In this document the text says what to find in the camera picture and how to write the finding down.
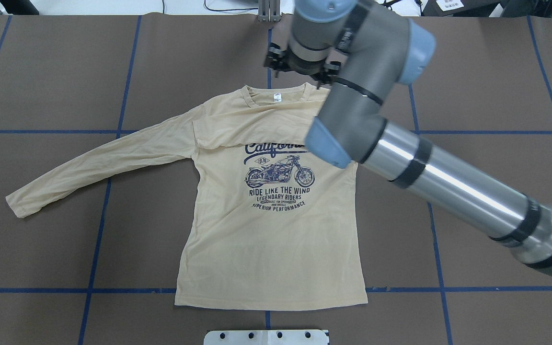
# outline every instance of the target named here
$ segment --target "white paper label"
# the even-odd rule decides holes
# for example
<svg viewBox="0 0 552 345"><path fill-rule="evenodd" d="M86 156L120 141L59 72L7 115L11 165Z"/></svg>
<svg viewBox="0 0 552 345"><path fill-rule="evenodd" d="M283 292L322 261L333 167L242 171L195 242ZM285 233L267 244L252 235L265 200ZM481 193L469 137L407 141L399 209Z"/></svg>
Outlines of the white paper label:
<svg viewBox="0 0 552 345"><path fill-rule="evenodd" d="M436 0L438 6L442 11L450 11L453 9L458 9L464 7L464 4L461 3L461 0Z"/></svg>

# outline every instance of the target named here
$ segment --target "silver metal tube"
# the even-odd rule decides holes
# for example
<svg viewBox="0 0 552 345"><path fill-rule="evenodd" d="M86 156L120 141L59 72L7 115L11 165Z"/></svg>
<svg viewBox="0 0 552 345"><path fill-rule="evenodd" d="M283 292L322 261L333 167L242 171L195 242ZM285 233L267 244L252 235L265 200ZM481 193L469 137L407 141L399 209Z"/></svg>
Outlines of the silver metal tube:
<svg viewBox="0 0 552 345"><path fill-rule="evenodd" d="M418 142L414 133L389 123L364 166L397 179L414 159ZM493 238L512 233L528 210L525 195L436 146L425 170L408 189Z"/></svg>

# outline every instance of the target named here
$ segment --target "cream shirt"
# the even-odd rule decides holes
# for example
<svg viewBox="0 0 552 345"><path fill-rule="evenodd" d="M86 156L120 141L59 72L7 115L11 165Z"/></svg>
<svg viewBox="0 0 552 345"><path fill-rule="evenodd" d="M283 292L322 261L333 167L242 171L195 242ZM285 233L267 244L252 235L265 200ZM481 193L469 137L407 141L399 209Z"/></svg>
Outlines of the cream shirt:
<svg viewBox="0 0 552 345"><path fill-rule="evenodd" d="M189 158L200 181L175 304L299 311L367 303L357 164L341 170L303 146L328 92L309 83L243 87L86 152L6 200L24 218L101 179Z"/></svg>

